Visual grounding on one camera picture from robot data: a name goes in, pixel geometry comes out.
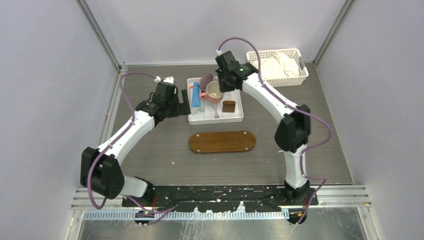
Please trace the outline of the white plastic tray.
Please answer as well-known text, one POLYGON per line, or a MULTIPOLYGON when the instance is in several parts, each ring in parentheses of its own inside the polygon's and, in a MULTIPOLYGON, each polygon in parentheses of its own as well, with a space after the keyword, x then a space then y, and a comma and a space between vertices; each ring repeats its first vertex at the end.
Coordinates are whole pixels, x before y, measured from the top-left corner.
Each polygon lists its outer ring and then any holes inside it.
POLYGON ((244 111, 242 106, 241 94, 239 90, 226 92, 220 104, 213 105, 210 102, 201 101, 201 107, 192 107, 192 94, 195 82, 199 82, 201 78, 188 78, 186 80, 186 87, 189 96, 189 105, 191 114, 187 116, 190 125, 206 125, 206 124, 223 124, 223 123, 236 123, 242 122, 244 119, 244 111), (223 112, 223 102, 234 101, 234 112, 223 112))

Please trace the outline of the purple mug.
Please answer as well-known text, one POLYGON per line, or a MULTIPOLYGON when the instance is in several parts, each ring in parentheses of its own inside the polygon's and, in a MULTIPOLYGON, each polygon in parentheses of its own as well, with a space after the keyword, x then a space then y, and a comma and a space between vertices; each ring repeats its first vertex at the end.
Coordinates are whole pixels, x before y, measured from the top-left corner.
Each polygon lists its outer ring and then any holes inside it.
POLYGON ((207 73, 200 78, 198 81, 199 88, 205 90, 209 83, 213 82, 215 77, 212 73, 207 73))

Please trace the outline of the pink mug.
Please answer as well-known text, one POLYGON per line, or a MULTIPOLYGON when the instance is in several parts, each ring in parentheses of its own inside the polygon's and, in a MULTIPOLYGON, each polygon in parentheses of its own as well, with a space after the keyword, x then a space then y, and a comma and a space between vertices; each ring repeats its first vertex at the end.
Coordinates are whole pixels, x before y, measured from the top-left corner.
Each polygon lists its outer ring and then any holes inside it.
POLYGON ((205 92, 200 93, 198 97, 200 100, 218 104, 222 101, 224 93, 221 92, 218 81, 211 81, 206 86, 205 92))

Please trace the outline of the oval wooden tray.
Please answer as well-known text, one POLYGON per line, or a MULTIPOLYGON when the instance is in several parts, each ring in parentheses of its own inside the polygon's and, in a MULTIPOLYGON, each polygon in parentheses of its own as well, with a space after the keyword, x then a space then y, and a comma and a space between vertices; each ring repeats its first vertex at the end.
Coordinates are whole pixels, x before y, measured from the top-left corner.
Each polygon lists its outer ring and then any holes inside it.
POLYGON ((255 145, 256 138, 249 131, 199 132, 188 141, 190 150, 198 154, 246 152, 255 145))

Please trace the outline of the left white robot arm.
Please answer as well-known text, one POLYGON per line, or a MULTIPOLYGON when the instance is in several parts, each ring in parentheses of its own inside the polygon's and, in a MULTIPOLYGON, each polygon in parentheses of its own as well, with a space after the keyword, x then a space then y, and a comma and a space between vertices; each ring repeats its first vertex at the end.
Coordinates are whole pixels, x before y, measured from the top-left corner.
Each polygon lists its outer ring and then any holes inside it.
POLYGON ((191 113, 186 89, 161 81, 149 99, 139 103, 130 119, 106 142, 96 148, 87 147, 81 155, 80 183, 107 199, 134 197, 141 207, 153 202, 149 181, 125 176, 121 165, 139 140, 166 118, 191 113))

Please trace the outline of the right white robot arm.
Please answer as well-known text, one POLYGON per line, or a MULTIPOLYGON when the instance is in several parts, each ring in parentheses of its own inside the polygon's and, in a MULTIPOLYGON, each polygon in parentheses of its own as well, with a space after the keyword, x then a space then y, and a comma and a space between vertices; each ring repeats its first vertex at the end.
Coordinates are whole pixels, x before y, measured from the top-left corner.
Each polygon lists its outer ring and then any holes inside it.
POLYGON ((286 167, 282 193, 288 203, 299 205, 310 189, 305 166, 305 151, 311 134, 309 107, 305 104, 297 106, 285 99, 262 80, 256 67, 250 63, 239 63, 231 51, 218 51, 215 61, 218 65, 216 73, 221 92, 241 90, 247 93, 277 121, 274 140, 283 151, 286 167))

